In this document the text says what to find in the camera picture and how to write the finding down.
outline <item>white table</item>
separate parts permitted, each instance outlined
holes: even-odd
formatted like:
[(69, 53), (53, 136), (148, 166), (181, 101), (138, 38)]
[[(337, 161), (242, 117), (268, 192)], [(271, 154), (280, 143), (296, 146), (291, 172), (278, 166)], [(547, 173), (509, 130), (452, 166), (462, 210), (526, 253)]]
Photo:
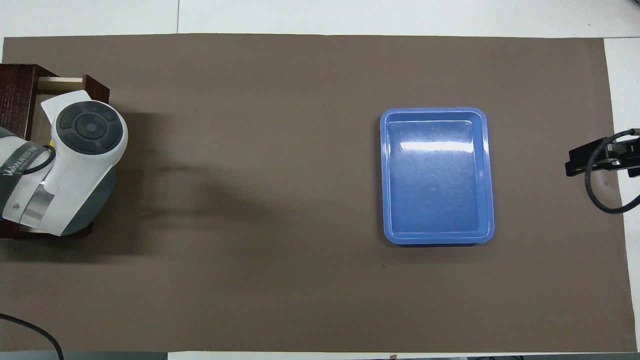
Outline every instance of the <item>white table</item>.
[[(640, 6), (632, 0), (0, 0), (0, 44), (4, 37), (169, 33), (605, 38), (614, 128), (640, 127)], [(623, 202), (640, 192), (639, 181), (620, 173)], [(624, 219), (636, 334), (640, 334), (640, 208), (624, 214)], [(234, 354), (247, 358), (244, 353), (202, 355), (228, 359)], [(290, 358), (389, 355), (298, 353)], [(282, 356), (252, 354), (261, 359)]]

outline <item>dark gray circular control pad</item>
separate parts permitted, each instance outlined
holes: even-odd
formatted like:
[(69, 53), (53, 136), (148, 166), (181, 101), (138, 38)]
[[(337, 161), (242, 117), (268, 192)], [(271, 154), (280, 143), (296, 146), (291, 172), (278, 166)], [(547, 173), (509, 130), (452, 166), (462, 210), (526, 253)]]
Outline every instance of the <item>dark gray circular control pad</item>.
[(118, 114), (97, 101), (67, 106), (58, 115), (56, 131), (66, 146), (87, 155), (109, 152), (122, 139), (122, 123)]

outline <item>black cable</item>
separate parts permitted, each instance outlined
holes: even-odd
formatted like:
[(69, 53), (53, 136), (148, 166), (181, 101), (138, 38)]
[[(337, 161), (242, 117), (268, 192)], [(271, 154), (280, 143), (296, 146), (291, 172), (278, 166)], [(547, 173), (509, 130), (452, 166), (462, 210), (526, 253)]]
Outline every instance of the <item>black cable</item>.
[(593, 189), (591, 187), (591, 171), (593, 170), (593, 166), (596, 163), (596, 158), (598, 157), (598, 155), (600, 155), (600, 153), (604, 150), (604, 148), (607, 145), (609, 145), (610, 143), (613, 143), (613, 141), (621, 138), (622, 136), (627, 136), (627, 135), (640, 135), (640, 134), (636, 134), (635, 130), (629, 129), (626, 131), (621, 131), (617, 134), (614, 134), (613, 136), (606, 138), (605, 140), (602, 140), (602, 143), (600, 143), (600, 145), (598, 145), (598, 147), (596, 147), (591, 153), (591, 156), (589, 157), (589, 161), (587, 161), (587, 167), (584, 169), (584, 187), (587, 189), (587, 195), (589, 195), (589, 199), (591, 199), (591, 202), (595, 206), (597, 206), (598, 209), (608, 214), (622, 214), (626, 211), (633, 209), (634, 207), (640, 204), (640, 195), (638, 195), (635, 199), (631, 200), (631, 202), (629, 202), (627, 205), (620, 206), (619, 208), (610, 208), (609, 206), (602, 204), (598, 200), (596, 195), (593, 193)]
[(32, 168), (28, 168), (27, 170), (25, 170), (22, 175), (28, 175), (28, 174), (32, 174), (38, 170), (42, 170), (43, 168), (45, 168), (48, 164), (50, 164), (53, 159), (56, 157), (56, 149), (51, 146), (51, 145), (43, 145), (42, 147), (46, 148), (49, 150), (49, 158), (46, 159), (42, 164), (36, 166), (36, 167), (32, 167)]
[(21, 320), (21, 319), (18, 319), (18, 318), (14, 318), (13, 316), (10, 316), (10, 315), (7, 315), (7, 314), (0, 314), (0, 319), (6, 320), (6, 321), (9, 321), (9, 322), (13, 322), (13, 323), (16, 323), (18, 325), (22, 325), (22, 326), (27, 327), (27, 328), (39, 333), (40, 335), (44, 336), (45, 338), (47, 338), (47, 340), (51, 341), (51, 343), (53, 344), (53, 347), (56, 348), (56, 352), (58, 353), (58, 359), (59, 360), (64, 360), (65, 356), (62, 354), (62, 349), (60, 348), (60, 345), (58, 344), (56, 339), (53, 336), (51, 336), (51, 334), (49, 334), (48, 332), (46, 332), (43, 329), (33, 325), (30, 322), (26, 322), (24, 320)]

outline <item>blue tray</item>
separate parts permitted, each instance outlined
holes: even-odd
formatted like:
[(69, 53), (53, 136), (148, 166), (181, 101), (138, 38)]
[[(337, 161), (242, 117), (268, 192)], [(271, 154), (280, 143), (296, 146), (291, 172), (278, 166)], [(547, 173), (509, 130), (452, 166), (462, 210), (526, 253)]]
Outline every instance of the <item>blue tray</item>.
[(404, 108), (380, 118), (385, 235), (399, 245), (493, 236), (486, 116), (477, 108)]

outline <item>dark brown wooden box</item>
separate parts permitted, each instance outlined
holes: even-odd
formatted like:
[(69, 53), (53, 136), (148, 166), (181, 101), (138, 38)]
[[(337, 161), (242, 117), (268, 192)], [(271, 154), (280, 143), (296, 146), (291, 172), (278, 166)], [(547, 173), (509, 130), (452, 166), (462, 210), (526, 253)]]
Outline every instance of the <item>dark brown wooden box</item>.
[[(34, 64), (0, 64), (0, 126), (17, 136), (36, 143), (51, 140), (51, 127), (40, 103), (55, 95), (85, 90), (98, 101), (109, 102), (109, 88), (89, 75), (61, 78)], [(93, 224), (69, 236), (85, 236)], [(8, 220), (0, 220), (0, 238), (48, 238)]]

